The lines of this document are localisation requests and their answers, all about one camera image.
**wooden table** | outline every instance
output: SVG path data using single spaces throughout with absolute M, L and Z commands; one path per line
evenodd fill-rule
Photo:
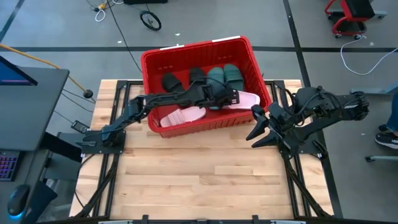
M 284 81 L 293 93 L 301 87 L 300 80 Z M 92 129 L 109 124 L 116 82 L 102 80 Z M 130 97 L 143 93 L 142 86 L 134 86 Z M 278 148 L 252 149 L 251 144 L 258 138 L 247 142 L 245 137 L 253 126 L 254 122 L 169 139 L 152 132 L 146 119 L 128 126 L 111 219 L 141 219 L 143 215 L 149 215 L 151 220 L 250 220 L 252 215 L 259 215 L 260 219 L 293 218 Z M 76 192 L 83 203 L 97 188 L 102 158 L 103 155 L 95 155 L 81 168 Z M 300 159 L 307 189 L 326 212 L 333 214 L 321 162 L 308 154 L 300 155 Z M 100 214 L 107 193 L 106 189 Z M 298 188 L 296 194 L 303 215 Z M 70 215 L 80 210 L 74 198 Z

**red basket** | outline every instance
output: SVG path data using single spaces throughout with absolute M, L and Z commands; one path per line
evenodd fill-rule
M 146 51 L 141 57 L 145 93 L 165 93 L 161 80 L 167 72 L 173 73 L 187 89 L 190 68 L 200 67 L 207 73 L 213 67 L 223 67 L 227 63 L 240 69 L 244 78 L 244 91 L 260 96 L 261 106 L 267 108 L 271 104 L 271 98 L 254 58 L 251 44 L 243 36 Z M 207 108 L 206 116 L 202 119 L 166 128 L 161 127 L 160 119 L 177 108 L 177 105 L 173 105 L 152 110 L 148 116 L 150 129 L 163 138 L 169 138 L 243 124 L 253 119 L 250 110 L 209 110 Z

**concrete floor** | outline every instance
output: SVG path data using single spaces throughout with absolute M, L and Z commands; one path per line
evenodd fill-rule
M 21 0 L 0 3 L 0 27 L 4 26 Z M 99 4 L 100 0 L 91 0 Z M 301 47 L 336 47 L 352 41 L 351 37 L 335 39 L 330 21 L 323 13 L 327 0 L 289 0 L 298 40 Z M 377 0 L 377 10 L 390 14 L 383 20 L 369 21 L 367 39 L 351 47 L 398 47 L 398 2 Z M 139 11 L 131 6 L 113 7 L 116 19 L 131 47 L 157 47 L 245 35 L 255 49 L 257 62 L 264 78 L 301 79 L 299 61 L 287 20 L 284 2 L 275 0 L 170 0 L 167 4 L 150 4 L 151 11 L 162 21 L 162 29 L 153 32 L 139 20 Z M 128 52 L 112 51 L 110 47 L 124 47 L 119 31 L 107 10 L 103 22 L 95 22 L 95 12 L 82 0 L 67 3 L 53 0 L 25 0 L 1 41 L 12 47 L 33 47 L 29 54 L 49 60 L 71 71 L 85 88 L 96 95 L 104 78 L 142 78 Z M 72 50 L 58 47 L 91 47 Z M 269 51 L 261 47 L 286 47 L 290 52 Z M 141 53 L 132 52 L 136 60 Z M 369 70 L 385 53 L 346 53 L 354 70 Z M 46 65 L 10 52 L 0 55 L 20 66 Z M 313 86 L 323 85 L 336 94 L 347 94 L 352 87 L 383 87 L 397 82 L 398 56 L 386 58 L 372 74 L 361 77 L 345 69 L 339 53 L 304 52 L 304 61 Z M 70 81 L 67 90 L 80 94 Z M 89 109 L 93 105 L 77 99 Z M 398 154 L 374 143 L 377 126 L 385 123 L 391 112 L 389 97 L 369 97 L 370 114 L 360 122 L 341 122 L 324 130 L 330 152 L 331 166 L 345 218 L 396 221 L 398 220 L 398 163 L 368 164 L 364 156 Z M 61 97 L 56 110 L 69 118 L 90 124 L 91 114 Z M 70 123 L 54 114 L 48 132 L 73 132 Z

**keyboard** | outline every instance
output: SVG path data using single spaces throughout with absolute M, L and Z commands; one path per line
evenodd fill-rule
M 0 181 L 14 181 L 19 151 L 0 151 Z

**sneaker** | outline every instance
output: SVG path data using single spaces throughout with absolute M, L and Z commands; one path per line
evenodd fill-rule
M 398 136 L 394 133 L 379 133 L 374 140 L 380 145 L 390 147 L 391 149 L 398 149 Z
M 387 125 L 382 124 L 379 126 L 379 130 L 381 131 L 381 133 L 386 134 L 386 133 L 390 133 L 391 130 L 389 128 L 387 128 Z

